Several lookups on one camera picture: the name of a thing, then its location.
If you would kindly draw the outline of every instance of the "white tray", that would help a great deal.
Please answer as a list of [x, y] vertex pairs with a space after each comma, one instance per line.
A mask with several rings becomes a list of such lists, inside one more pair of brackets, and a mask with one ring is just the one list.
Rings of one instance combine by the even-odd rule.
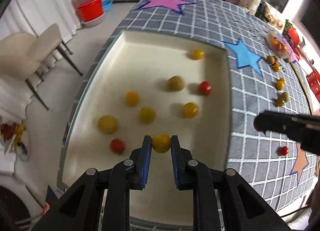
[[[202, 60], [188, 57], [201, 48]], [[108, 53], [85, 94], [71, 129], [65, 159], [63, 182], [71, 186], [88, 168], [105, 170], [129, 158], [145, 135], [178, 135], [180, 145], [194, 159], [210, 168], [224, 170], [231, 128], [231, 88], [227, 54], [224, 49], [198, 41], [159, 33], [124, 31]], [[186, 82], [181, 92], [167, 92], [167, 79], [180, 75]], [[207, 80], [208, 96], [195, 93]], [[135, 108], [124, 103], [126, 92], [135, 91], [140, 103]], [[196, 102], [200, 113], [193, 119], [181, 117], [182, 105]], [[140, 124], [138, 111], [150, 106], [157, 112], [155, 121]], [[103, 134], [97, 121], [113, 115], [119, 123], [114, 134]], [[109, 143], [120, 138], [126, 144], [122, 155], [113, 154]], [[152, 150], [148, 183], [143, 191], [130, 191], [130, 216], [146, 221], [192, 225], [192, 191], [176, 189], [171, 154]]]

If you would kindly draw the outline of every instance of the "white chair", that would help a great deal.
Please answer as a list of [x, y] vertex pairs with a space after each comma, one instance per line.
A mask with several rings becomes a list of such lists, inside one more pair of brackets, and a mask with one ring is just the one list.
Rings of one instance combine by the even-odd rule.
[[29, 81], [29, 77], [35, 73], [41, 81], [43, 78], [37, 72], [41, 62], [55, 49], [70, 63], [70, 65], [82, 76], [83, 74], [71, 61], [68, 55], [60, 47], [63, 44], [72, 54], [61, 38], [59, 27], [53, 24], [39, 37], [27, 32], [13, 33], [0, 41], [0, 74], [6, 74], [17, 79], [24, 80], [33, 94], [49, 110]]

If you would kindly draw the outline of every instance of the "orange star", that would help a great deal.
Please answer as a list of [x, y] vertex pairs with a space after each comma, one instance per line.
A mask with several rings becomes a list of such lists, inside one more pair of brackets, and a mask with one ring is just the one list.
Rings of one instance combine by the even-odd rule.
[[293, 165], [293, 168], [292, 168], [292, 170], [290, 172], [290, 175], [293, 175], [293, 174], [297, 173], [298, 174], [298, 184], [299, 184], [300, 177], [301, 177], [301, 174], [302, 174], [302, 170], [306, 166], [309, 165], [309, 162], [308, 162], [308, 159], [307, 159], [307, 156], [306, 156], [306, 151], [300, 149], [300, 143], [297, 143], [297, 150], [298, 150], [297, 159], [294, 162], [294, 165]]

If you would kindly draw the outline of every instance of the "gray checkered tablecloth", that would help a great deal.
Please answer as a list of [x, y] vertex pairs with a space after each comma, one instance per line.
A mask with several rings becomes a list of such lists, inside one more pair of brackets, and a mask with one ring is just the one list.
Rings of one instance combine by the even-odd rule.
[[[255, 16], [248, 14], [242, 7], [221, 0], [188, 0], [192, 5], [182, 5], [183, 15], [164, 7], [136, 10], [146, 3], [141, 0], [118, 25], [111, 37], [104, 44], [82, 84], [72, 108], [66, 134], [70, 136], [72, 122], [78, 103], [83, 98], [87, 83], [98, 62], [107, 51], [117, 35], [126, 29], [154, 31], [158, 33], [179, 35], [196, 39], [215, 46], [225, 48], [222, 41], [236, 43], [239, 38], [247, 47], [261, 57], [274, 53], [265, 43], [269, 25]], [[263, 76], [256, 74], [250, 67], [238, 70], [235, 54], [228, 51], [228, 61], [232, 85], [232, 132], [226, 167], [236, 169], [241, 176], [271, 205], [279, 210], [304, 195], [311, 187], [315, 171], [316, 155], [307, 152], [309, 165], [303, 170], [299, 184], [297, 174], [290, 175], [297, 158], [297, 146], [286, 135], [268, 132], [267, 136], [257, 132], [253, 120], [264, 110], [285, 113], [308, 114], [307, 99], [302, 92], [299, 81], [289, 64], [281, 60], [281, 71], [274, 72], [263, 59], [259, 66]], [[299, 65], [295, 65], [305, 88], [308, 89], [306, 78]], [[285, 89], [290, 101], [282, 108], [274, 105], [277, 92], [274, 82], [283, 77]], [[287, 145], [289, 154], [279, 157], [277, 149]], [[60, 158], [58, 183], [62, 182], [64, 157], [68, 146], [64, 139]]]

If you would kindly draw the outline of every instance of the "metal pin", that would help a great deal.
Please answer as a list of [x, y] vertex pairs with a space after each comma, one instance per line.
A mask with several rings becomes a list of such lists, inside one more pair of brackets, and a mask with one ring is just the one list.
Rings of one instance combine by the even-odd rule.
[[226, 174], [229, 176], [234, 176], [234, 175], [236, 175], [236, 171], [232, 168], [229, 168], [226, 170]]
[[124, 165], [126, 166], [131, 166], [133, 164], [133, 160], [131, 159], [126, 159], [124, 162], [123, 162]]
[[197, 165], [198, 165], [198, 162], [197, 162], [196, 160], [192, 159], [192, 160], [188, 161], [188, 164], [189, 164], [190, 166], [197, 166]]
[[87, 173], [87, 175], [92, 176], [92, 175], [94, 175], [96, 173], [96, 169], [95, 168], [89, 168], [89, 169], [87, 169], [86, 173]]

